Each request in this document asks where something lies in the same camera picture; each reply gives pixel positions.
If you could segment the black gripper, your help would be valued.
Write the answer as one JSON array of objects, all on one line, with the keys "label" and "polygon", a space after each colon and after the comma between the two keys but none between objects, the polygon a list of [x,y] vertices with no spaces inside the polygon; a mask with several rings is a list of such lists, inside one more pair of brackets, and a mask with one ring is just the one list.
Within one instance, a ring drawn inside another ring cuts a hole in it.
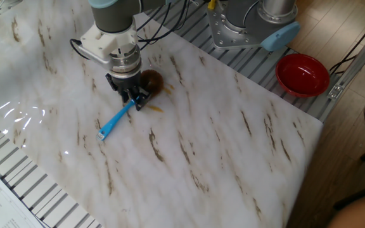
[{"label": "black gripper", "polygon": [[126,78],[116,77],[107,73],[105,75],[110,87],[118,92],[122,98],[122,102],[126,103],[129,100],[129,95],[126,90],[131,90],[131,98],[137,110],[141,110],[149,101],[151,92],[140,87],[141,74],[128,75]]}]

